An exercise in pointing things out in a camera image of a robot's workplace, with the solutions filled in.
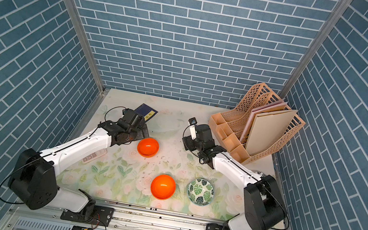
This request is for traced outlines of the beige folder front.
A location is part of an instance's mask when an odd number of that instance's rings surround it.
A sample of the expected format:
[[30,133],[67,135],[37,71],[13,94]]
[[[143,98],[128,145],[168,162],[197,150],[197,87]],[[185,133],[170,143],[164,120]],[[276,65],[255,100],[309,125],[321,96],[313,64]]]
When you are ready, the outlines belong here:
[[245,145],[248,154],[254,156],[271,147],[284,135],[296,113],[297,110],[283,110],[256,118]]

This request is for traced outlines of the green leaf bowl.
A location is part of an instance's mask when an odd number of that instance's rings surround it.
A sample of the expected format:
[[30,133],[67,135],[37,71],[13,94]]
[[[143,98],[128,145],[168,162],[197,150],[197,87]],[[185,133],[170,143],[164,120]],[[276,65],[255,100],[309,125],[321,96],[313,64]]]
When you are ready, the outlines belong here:
[[206,179],[197,178],[187,185],[187,195],[192,203],[197,206],[207,206],[215,195],[213,185]]

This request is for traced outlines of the orange plastic file rack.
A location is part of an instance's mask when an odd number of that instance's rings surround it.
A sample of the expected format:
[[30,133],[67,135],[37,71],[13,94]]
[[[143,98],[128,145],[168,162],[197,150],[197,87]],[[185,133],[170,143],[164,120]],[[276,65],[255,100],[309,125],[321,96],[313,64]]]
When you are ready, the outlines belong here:
[[265,83],[258,83],[252,86],[238,105],[226,112],[217,113],[210,117],[209,126],[212,134],[230,155],[239,163],[245,165],[256,161],[267,155],[272,155],[281,150],[290,139],[306,124],[296,113],[289,123],[284,135],[278,139],[271,147],[250,156],[245,148],[245,143],[240,142],[241,135],[245,129],[252,109],[263,105],[282,100]]

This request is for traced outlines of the pink folder behind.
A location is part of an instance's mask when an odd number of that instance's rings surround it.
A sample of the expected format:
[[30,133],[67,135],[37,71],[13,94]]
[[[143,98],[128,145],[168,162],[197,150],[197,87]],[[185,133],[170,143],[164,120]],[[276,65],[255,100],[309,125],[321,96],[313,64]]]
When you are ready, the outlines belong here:
[[282,100],[269,103],[266,105],[263,105],[261,107],[257,107],[251,110],[249,119],[246,123],[245,129],[243,130],[243,133],[240,138],[241,143],[245,143],[246,138],[248,137],[251,128],[256,121],[256,118],[262,117],[262,116],[268,116],[272,115],[272,112],[275,112],[278,114],[279,112],[283,111],[286,107],[287,103],[283,102]]

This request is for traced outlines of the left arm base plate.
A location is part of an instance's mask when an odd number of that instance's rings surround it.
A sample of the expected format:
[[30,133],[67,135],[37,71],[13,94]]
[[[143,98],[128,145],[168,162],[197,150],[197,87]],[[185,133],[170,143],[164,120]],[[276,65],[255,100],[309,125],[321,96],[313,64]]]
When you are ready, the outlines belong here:
[[71,222],[80,222],[80,223],[92,223],[92,224],[101,224],[105,225],[106,227],[109,226],[109,223],[111,222],[112,216],[114,214],[115,209],[111,207],[105,207],[105,206],[87,206],[83,210],[78,212],[72,212],[70,210],[65,210],[61,214],[62,220],[68,220]]

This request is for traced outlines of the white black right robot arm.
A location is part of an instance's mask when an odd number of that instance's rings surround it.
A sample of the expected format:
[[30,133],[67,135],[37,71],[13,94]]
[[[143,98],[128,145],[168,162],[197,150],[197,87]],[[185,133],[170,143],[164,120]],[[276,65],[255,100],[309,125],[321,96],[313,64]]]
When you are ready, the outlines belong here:
[[184,148],[201,164],[220,172],[243,191],[243,211],[223,223],[222,230],[269,230],[287,217],[278,183],[271,175],[250,171],[221,145],[216,145],[210,126],[188,121]]

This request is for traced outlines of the dark blue book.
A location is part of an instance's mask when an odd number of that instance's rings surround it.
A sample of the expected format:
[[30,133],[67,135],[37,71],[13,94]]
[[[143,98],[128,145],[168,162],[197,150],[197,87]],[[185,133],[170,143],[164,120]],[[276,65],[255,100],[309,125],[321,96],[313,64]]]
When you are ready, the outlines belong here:
[[144,118],[145,122],[148,122],[158,113],[157,110],[154,110],[153,108],[144,103],[139,107],[137,107],[135,109],[135,112],[141,115]]

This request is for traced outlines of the orange bowl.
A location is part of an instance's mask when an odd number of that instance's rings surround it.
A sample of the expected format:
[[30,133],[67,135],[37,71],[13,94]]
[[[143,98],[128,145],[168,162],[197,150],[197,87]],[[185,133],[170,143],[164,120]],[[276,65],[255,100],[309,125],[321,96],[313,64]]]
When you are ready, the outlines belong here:
[[146,138],[139,142],[137,145],[137,152],[145,157],[145,158],[151,158],[157,154],[159,151],[159,143],[156,139],[153,138]]
[[153,179],[150,185],[152,195],[159,200],[166,200],[173,196],[176,190],[176,182],[169,175],[159,175]]

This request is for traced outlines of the aluminium corner post left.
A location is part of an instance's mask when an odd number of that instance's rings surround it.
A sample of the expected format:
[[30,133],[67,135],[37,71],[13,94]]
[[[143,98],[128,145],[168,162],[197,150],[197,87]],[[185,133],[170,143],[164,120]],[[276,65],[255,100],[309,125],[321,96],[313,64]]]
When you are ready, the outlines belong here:
[[85,55],[85,58],[88,62],[89,69],[91,70],[91,73],[93,75],[93,78],[95,80],[95,83],[97,85],[98,91],[100,94],[104,94],[105,92],[105,85],[102,81],[102,78],[99,73],[99,69],[96,65],[96,61],[94,58],[94,55],[91,50],[90,43],[88,41],[85,29],[83,27],[81,18],[79,16],[79,12],[75,3],[75,0],[63,0],[66,10],[68,12],[68,15],[71,19],[71,22],[73,24],[73,28],[75,30],[75,33],[78,37],[78,40],[80,42],[80,45],[82,47],[82,51]]

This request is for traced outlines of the aluminium corner post right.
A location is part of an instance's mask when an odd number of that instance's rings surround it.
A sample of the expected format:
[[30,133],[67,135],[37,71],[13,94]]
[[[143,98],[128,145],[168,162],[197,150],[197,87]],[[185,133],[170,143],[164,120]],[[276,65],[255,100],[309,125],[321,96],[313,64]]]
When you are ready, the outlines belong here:
[[321,47],[323,42],[328,37],[329,33],[333,30],[338,20],[343,16],[345,10],[349,7],[353,0],[339,0],[336,7],[331,12],[328,20],[323,24],[320,31],[318,32],[316,38],[312,41],[310,47],[304,54],[303,58],[299,62],[296,69],[294,69],[292,75],[286,81],[282,90],[279,92],[279,97],[285,98],[290,90],[295,85],[296,81],[300,78],[303,71],[306,69],[310,63],[313,56],[317,53],[318,49]]

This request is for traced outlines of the aluminium corner post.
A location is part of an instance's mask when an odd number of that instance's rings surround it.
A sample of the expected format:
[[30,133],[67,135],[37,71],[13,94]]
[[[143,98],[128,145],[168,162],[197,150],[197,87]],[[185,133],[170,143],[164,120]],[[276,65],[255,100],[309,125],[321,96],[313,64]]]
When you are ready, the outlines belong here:
[[285,98],[290,90],[295,85],[296,81],[300,78],[303,71],[306,69],[310,63],[313,56],[317,53],[318,49],[321,47],[323,42],[328,37],[329,33],[333,30],[338,20],[343,16],[345,10],[349,7],[353,0],[339,0],[336,7],[331,12],[328,20],[323,24],[320,31],[318,32],[316,38],[312,41],[310,47],[304,54],[303,58],[299,62],[296,69],[294,69],[292,75],[286,81],[282,90],[279,92],[279,97]]
[[102,81],[102,78],[99,73],[99,69],[96,65],[96,61],[94,58],[94,55],[91,50],[90,43],[88,41],[85,29],[83,27],[81,18],[79,16],[79,12],[75,3],[75,0],[63,0],[66,10],[68,12],[68,15],[71,19],[71,22],[73,24],[73,28],[75,30],[75,33],[78,37],[78,40],[80,42],[80,45],[82,47],[82,51],[85,55],[85,58],[88,62],[89,69],[91,70],[91,73],[93,75],[93,78],[95,80],[95,83],[97,85],[98,91],[100,94],[104,94],[105,92],[105,85]]

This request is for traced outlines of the floral table mat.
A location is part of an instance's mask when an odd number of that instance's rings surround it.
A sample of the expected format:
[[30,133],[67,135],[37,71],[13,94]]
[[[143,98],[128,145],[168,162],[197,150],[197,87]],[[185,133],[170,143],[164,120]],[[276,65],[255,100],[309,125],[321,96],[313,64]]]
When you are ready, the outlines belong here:
[[137,143],[101,150],[98,157],[71,165],[57,182],[95,198],[206,218],[228,220],[243,212],[241,187],[200,164],[180,141],[158,144],[152,157],[142,156]]

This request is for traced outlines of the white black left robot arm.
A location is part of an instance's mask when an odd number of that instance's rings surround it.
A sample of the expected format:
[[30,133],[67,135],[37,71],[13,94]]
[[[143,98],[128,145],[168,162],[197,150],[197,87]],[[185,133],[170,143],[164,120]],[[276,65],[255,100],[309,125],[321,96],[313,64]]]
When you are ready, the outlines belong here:
[[72,191],[57,184],[57,176],[69,166],[97,151],[149,137],[147,122],[156,111],[146,106],[124,108],[116,122],[106,120],[74,140],[42,151],[27,149],[6,179],[8,187],[31,210],[46,206],[64,209],[73,221],[94,219],[95,200],[85,191]]

